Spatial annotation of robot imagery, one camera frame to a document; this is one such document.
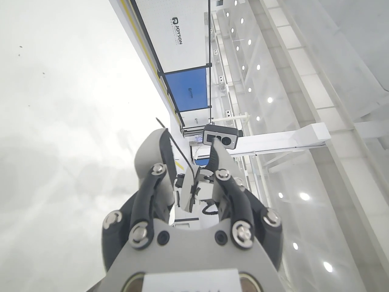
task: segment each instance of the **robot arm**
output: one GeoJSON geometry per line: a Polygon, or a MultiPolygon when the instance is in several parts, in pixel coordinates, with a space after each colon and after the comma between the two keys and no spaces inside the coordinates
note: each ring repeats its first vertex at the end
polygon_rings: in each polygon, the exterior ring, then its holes
{"type": "Polygon", "coordinates": [[[170,134],[165,128],[150,134],[135,157],[138,192],[103,222],[107,274],[90,291],[284,290],[277,274],[282,248],[278,215],[242,186],[237,165],[217,139],[206,168],[201,173],[193,166],[193,173],[186,173],[182,189],[189,188],[189,194],[181,206],[190,210],[199,179],[211,172],[219,223],[201,231],[169,226],[176,178],[170,134]]]}

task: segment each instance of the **metal screw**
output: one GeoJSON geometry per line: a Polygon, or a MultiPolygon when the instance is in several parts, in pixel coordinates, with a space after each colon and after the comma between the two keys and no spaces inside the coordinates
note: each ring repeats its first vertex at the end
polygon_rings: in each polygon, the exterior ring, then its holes
{"type": "Polygon", "coordinates": [[[232,238],[242,248],[249,249],[253,246],[251,240],[251,226],[245,221],[236,221],[232,226],[232,238]]]}
{"type": "Polygon", "coordinates": [[[273,228],[277,228],[281,225],[281,218],[279,215],[271,208],[268,209],[267,214],[264,216],[263,220],[273,228]]]}
{"type": "Polygon", "coordinates": [[[151,172],[151,174],[157,176],[159,174],[162,174],[164,171],[165,171],[164,165],[157,163],[153,166],[153,171],[151,172]]]}
{"type": "Polygon", "coordinates": [[[107,230],[112,224],[121,222],[122,218],[121,211],[114,210],[110,212],[103,220],[103,228],[107,230]]]}
{"type": "Polygon", "coordinates": [[[245,188],[245,186],[243,185],[242,179],[239,178],[239,177],[234,177],[234,179],[235,179],[236,184],[239,186],[240,190],[241,190],[242,192],[244,192],[246,188],[245,188]]]}
{"type": "Polygon", "coordinates": [[[147,225],[146,221],[139,222],[129,232],[128,242],[133,248],[140,249],[149,241],[147,238],[147,225]]]}
{"type": "Polygon", "coordinates": [[[229,178],[231,177],[231,175],[229,174],[229,171],[226,170],[226,169],[219,169],[219,170],[217,170],[215,172],[215,175],[216,175],[217,179],[220,179],[220,180],[223,180],[223,181],[229,180],[229,178]]]}
{"type": "Polygon", "coordinates": [[[132,237],[132,240],[136,243],[140,243],[147,235],[147,230],[145,228],[141,228],[138,226],[134,230],[134,236],[132,237]]]}
{"type": "Polygon", "coordinates": [[[251,232],[250,228],[244,225],[240,225],[238,227],[238,237],[242,240],[242,242],[245,242],[249,239],[251,239],[251,232]]]}

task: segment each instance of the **recessed light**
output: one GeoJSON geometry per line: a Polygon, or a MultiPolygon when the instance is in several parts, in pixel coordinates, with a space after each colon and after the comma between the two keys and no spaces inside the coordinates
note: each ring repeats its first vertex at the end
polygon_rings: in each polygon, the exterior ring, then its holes
{"type": "Polygon", "coordinates": [[[325,267],[325,269],[328,271],[328,272],[332,272],[334,269],[332,268],[332,265],[329,264],[328,262],[323,262],[323,265],[325,267]]]}
{"type": "Polygon", "coordinates": [[[309,200],[310,199],[310,197],[309,197],[309,195],[307,193],[300,193],[300,197],[303,200],[309,200]]]}

